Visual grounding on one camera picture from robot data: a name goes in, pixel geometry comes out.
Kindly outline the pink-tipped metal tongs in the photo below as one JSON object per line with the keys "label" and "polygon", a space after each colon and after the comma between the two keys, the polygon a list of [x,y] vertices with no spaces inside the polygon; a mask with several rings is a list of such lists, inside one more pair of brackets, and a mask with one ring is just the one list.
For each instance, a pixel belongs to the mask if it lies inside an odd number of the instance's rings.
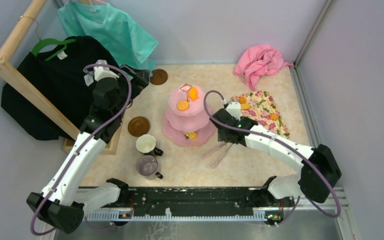
{"label": "pink-tipped metal tongs", "polygon": [[211,169],[215,169],[220,162],[225,158],[229,150],[232,148],[232,143],[221,143],[220,145],[212,148],[205,154],[203,154],[200,159],[209,159],[213,158],[213,162],[210,164]]}

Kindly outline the yellow cake piece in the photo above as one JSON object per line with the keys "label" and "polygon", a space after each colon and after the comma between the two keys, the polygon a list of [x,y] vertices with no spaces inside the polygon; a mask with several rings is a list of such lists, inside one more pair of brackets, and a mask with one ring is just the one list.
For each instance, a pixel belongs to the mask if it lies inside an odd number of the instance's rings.
{"label": "yellow cake piece", "polygon": [[187,140],[194,140],[198,135],[196,132],[185,132],[184,136]]}

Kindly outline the pink three-tier cake stand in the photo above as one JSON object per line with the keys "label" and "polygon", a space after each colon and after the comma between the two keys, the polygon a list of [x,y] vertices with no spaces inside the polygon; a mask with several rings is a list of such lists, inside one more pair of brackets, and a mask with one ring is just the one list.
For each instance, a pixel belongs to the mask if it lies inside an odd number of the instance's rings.
{"label": "pink three-tier cake stand", "polygon": [[[196,87],[199,98],[188,100],[188,90]],[[168,107],[163,115],[162,130],[164,135],[181,147],[195,147],[203,145],[215,132],[204,106],[205,92],[198,85],[181,85],[171,92]],[[177,102],[187,100],[189,108],[186,111],[177,109]],[[194,140],[185,138],[185,132],[196,132]]]}

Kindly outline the floral serving tray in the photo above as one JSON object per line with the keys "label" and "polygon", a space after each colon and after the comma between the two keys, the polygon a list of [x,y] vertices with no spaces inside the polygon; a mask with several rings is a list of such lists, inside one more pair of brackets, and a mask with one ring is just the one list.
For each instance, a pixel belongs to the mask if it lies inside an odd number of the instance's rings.
{"label": "floral serving tray", "polygon": [[262,125],[270,132],[289,139],[290,131],[287,128],[272,95],[268,91],[259,90],[243,93],[232,96],[230,100],[238,102],[239,97],[245,97],[247,103],[251,105],[250,109],[241,111],[243,117],[255,120],[259,125]]}

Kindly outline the pink cloth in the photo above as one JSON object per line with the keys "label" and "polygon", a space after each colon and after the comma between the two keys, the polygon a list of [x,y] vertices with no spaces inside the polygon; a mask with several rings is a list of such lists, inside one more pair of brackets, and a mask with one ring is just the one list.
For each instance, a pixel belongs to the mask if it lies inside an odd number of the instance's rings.
{"label": "pink cloth", "polygon": [[275,76],[285,67],[294,67],[294,63],[286,61],[275,47],[259,44],[248,48],[239,58],[233,74],[243,77],[245,85],[256,90],[261,76]]}

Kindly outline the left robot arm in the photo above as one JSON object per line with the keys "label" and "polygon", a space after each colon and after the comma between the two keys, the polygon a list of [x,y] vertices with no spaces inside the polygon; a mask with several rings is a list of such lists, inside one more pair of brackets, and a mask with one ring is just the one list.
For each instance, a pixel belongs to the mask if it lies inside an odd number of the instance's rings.
{"label": "left robot arm", "polygon": [[96,81],[89,113],[54,177],[41,192],[30,193],[26,200],[33,211],[30,231],[35,236],[39,235],[35,230],[36,220],[50,225],[52,230],[70,234],[91,212],[109,204],[124,207],[130,200],[128,184],[115,178],[86,192],[78,192],[78,188],[92,163],[120,128],[129,104],[149,85],[150,71],[99,62],[83,70]]}

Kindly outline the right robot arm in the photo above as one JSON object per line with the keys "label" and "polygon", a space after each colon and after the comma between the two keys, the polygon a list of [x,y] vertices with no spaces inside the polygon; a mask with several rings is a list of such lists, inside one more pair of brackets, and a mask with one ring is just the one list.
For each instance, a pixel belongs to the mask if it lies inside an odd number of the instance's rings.
{"label": "right robot arm", "polygon": [[210,117],[221,142],[259,150],[282,161],[295,170],[288,176],[274,177],[262,191],[261,199],[267,206],[275,206],[281,199],[305,196],[313,202],[324,203],[342,176],[331,149],[298,144],[267,130],[248,117],[232,116],[219,109]]}

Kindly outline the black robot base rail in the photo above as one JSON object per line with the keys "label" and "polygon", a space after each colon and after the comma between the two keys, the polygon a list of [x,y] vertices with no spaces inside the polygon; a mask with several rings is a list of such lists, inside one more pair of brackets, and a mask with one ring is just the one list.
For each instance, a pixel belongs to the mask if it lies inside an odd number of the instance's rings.
{"label": "black robot base rail", "polygon": [[251,216],[255,208],[292,207],[290,197],[269,196],[260,187],[131,187],[126,200],[106,208],[133,207],[133,216],[163,216],[169,209],[174,217]]}

